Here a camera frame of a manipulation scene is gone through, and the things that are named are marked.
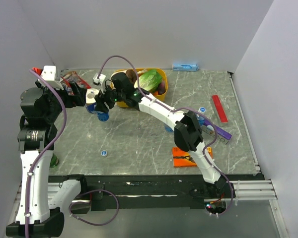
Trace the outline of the blue cap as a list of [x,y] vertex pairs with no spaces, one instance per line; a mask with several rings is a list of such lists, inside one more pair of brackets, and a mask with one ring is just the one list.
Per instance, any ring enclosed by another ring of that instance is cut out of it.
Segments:
[[206,112],[206,109],[204,107],[200,107],[198,111],[200,113],[204,114]]
[[102,155],[103,157],[106,157],[106,156],[108,155],[108,152],[107,152],[106,150],[102,150],[102,151],[101,151],[101,155]]

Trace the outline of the clear bottle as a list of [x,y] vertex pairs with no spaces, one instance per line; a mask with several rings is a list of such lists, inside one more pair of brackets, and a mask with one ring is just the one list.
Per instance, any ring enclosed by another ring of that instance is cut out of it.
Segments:
[[164,125],[164,128],[168,132],[173,132],[173,129],[171,127],[169,127],[167,124]]

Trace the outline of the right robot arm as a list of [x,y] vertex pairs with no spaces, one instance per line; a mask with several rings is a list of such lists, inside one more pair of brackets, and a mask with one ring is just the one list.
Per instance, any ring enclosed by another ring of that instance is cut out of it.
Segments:
[[176,110],[148,91],[136,88],[122,71],[114,74],[111,79],[96,74],[93,83],[100,87],[100,92],[95,96],[98,112],[108,113],[116,102],[124,102],[130,108],[160,120],[173,130],[175,145],[189,153],[197,164],[204,181],[208,183],[208,194],[217,198],[224,193],[227,180],[207,152],[195,112],[189,109]]

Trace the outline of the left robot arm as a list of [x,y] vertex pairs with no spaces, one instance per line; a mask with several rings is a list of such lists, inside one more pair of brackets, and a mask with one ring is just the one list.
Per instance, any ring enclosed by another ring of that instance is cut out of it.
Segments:
[[25,90],[20,96],[23,115],[17,140],[22,161],[21,197],[15,221],[5,232],[12,238],[59,237],[71,202],[88,195],[85,176],[72,175],[65,177],[52,199],[48,198],[50,162],[58,138],[54,122],[62,112],[60,103],[66,108],[83,107],[87,90],[70,83],[73,93],[56,89],[56,97],[39,81],[35,84],[36,87]]

